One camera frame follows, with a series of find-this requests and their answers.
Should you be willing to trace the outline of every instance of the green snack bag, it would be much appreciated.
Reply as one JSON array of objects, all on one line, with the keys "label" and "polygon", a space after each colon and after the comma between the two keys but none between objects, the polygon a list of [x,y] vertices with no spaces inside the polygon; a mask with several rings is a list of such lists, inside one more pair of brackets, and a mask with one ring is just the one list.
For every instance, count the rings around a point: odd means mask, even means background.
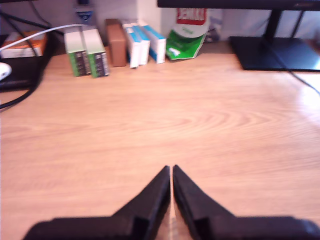
[{"label": "green snack bag", "polygon": [[170,60],[193,59],[204,43],[210,20],[205,8],[177,8],[176,25],[166,40]]}]

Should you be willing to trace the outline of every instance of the desk surface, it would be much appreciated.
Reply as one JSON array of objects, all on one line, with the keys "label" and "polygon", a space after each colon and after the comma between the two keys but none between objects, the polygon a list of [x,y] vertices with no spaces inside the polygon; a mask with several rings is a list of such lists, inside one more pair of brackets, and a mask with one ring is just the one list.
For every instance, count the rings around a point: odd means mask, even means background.
[{"label": "desk surface", "polygon": [[[54,217],[111,215],[174,164],[236,215],[320,225],[320,97],[214,46],[96,79],[53,57],[37,91],[1,113],[1,239]],[[319,74],[299,75],[320,88]],[[170,239],[186,239],[170,209]]]}]

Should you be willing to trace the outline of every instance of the black device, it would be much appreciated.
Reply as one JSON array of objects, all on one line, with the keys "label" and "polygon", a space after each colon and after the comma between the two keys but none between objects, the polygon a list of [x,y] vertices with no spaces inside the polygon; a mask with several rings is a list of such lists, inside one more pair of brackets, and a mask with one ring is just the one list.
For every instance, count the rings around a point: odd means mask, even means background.
[{"label": "black device", "polygon": [[[173,195],[194,240],[320,240],[319,227],[292,216],[237,217],[206,195],[178,165]],[[23,240],[154,240],[170,204],[165,166],[112,216],[55,218],[35,224]]]},{"label": "black device", "polygon": [[[320,72],[320,56],[305,42],[293,37],[275,37],[283,11],[319,11],[320,0],[157,0],[157,4],[160,8],[272,10],[263,36],[229,38],[242,67],[245,70]],[[275,54],[287,68],[279,63]]]}]

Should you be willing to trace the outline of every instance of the red label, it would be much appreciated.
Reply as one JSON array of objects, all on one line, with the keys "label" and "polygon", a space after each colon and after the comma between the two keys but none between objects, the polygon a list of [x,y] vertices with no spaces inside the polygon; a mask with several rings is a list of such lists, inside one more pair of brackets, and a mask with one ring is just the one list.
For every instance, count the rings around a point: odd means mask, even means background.
[{"label": "red label", "polygon": [[206,8],[177,8],[176,9],[176,23],[203,25],[206,22],[207,9]]}]

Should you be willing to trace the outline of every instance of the black monitor base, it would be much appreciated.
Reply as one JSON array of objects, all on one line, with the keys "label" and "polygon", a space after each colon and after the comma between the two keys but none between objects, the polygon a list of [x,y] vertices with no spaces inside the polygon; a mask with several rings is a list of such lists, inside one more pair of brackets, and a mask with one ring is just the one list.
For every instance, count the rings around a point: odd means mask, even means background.
[{"label": "black monitor base", "polygon": [[[263,37],[231,36],[230,43],[244,70],[284,71]],[[270,43],[291,71],[320,72],[320,55],[298,38],[275,37]]]}]

